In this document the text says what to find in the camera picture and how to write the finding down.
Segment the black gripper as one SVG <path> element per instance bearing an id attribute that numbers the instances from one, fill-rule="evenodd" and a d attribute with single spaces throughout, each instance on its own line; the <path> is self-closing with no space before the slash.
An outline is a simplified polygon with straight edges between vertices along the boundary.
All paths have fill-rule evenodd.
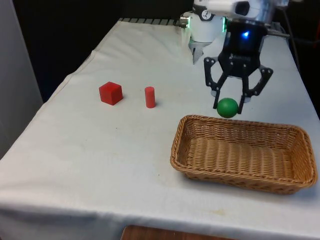
<path id="1" fill-rule="evenodd" d="M 243 21 L 231 21 L 227 25 L 222 51 L 218 57 L 205 57 L 203 60 L 205 84 L 215 94 L 213 109 L 217 109 L 221 88 L 228 76 L 242 76 L 242 94 L 238 114 L 242 113 L 246 99 L 259 96 L 274 71 L 261 65 L 260 53 L 265 37 L 265 27 Z M 212 77 L 212 67 L 219 62 L 222 74 L 217 82 Z M 249 88 L 249 76 L 258 69 L 260 79 Z"/>

